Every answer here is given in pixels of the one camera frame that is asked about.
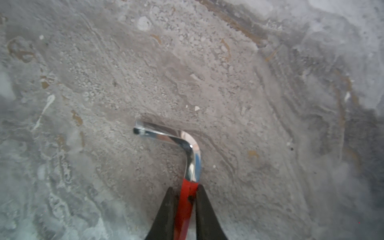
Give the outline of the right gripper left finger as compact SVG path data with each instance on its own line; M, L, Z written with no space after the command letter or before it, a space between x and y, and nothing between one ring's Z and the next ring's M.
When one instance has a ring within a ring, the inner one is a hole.
M178 197L169 187L145 240L173 240Z

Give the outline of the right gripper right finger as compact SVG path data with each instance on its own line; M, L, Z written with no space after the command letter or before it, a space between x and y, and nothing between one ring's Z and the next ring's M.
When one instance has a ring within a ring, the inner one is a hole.
M197 240L228 240L203 185L196 192Z

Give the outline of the red handled hex key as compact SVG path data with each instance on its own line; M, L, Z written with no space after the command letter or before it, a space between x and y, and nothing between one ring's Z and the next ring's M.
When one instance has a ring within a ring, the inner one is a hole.
M178 147L185 155L180 170L180 191L174 198L172 231L173 240L185 240L195 205L202 171L201 149L189 133L142 120L136 120L133 133L142 138L153 139Z

